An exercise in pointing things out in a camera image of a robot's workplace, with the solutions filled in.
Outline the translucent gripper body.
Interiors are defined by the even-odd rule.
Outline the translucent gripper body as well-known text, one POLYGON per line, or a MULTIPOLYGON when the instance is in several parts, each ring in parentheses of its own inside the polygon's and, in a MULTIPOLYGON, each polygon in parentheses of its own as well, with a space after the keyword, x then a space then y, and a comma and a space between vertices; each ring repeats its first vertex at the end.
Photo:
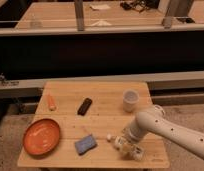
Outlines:
POLYGON ((114 147, 122 156, 130 155, 132 157, 141 154, 141 150, 134 144, 128 142, 124 137, 117 136, 114 140, 114 147))

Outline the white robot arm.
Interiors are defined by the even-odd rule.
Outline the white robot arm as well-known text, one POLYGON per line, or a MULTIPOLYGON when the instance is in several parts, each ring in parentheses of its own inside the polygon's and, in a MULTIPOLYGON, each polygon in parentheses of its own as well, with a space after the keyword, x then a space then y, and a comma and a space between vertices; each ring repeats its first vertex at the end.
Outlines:
POLYGON ((204 160, 204 133, 179 126, 166 120, 164 109, 152 105, 136 113, 125 127, 122 136, 116 136, 114 146, 123 156, 130 155, 139 160, 144 150, 138 143, 149 133, 164 137, 204 160))

